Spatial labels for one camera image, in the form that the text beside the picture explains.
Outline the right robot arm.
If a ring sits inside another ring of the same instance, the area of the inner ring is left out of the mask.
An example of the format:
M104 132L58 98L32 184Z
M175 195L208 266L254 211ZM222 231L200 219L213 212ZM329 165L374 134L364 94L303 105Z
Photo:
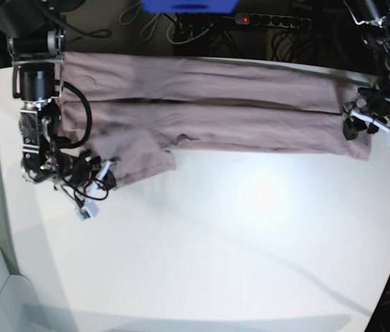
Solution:
M92 189L109 192L116 181L110 164L85 150L78 156L63 152L84 146L91 134L91 107L84 94L62 78L65 32L102 39L108 30L86 33L66 22L65 14L81 1L0 1L0 31L12 58L12 96L23 102L19 130L23 139L23 175L32 183L59 180L79 197L93 198ZM78 97L85 114L84 135L76 142L59 134L62 113L57 103L63 90Z

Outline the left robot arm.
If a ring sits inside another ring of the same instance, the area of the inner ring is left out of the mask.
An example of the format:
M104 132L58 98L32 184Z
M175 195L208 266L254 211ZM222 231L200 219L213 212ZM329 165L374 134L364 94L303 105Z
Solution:
M344 137L354 140L363 131L375 134L382 130L390 140L390 1L345 1L344 4L355 24L367 27L362 41L380 64L373 85L359 88L356 99L342 107Z

